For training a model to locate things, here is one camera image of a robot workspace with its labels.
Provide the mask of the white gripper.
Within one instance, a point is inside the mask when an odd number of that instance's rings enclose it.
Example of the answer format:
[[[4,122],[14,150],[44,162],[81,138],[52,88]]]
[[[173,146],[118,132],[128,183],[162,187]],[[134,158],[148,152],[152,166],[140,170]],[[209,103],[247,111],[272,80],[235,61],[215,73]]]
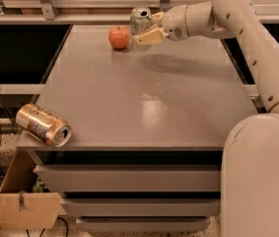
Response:
[[[151,23],[156,26],[149,31],[134,35],[135,42],[139,45],[160,44],[165,38],[173,41],[188,38],[186,26],[186,5],[172,7],[168,12],[159,12],[152,15]]]

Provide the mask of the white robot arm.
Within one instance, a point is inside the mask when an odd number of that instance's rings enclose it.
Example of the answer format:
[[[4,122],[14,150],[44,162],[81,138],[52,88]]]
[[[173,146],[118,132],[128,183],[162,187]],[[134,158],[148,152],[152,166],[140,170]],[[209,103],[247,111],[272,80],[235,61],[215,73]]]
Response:
[[[221,165],[221,237],[279,237],[279,43],[259,22],[251,0],[212,0],[153,15],[135,35],[140,45],[191,36],[234,38],[264,113],[229,133]]]

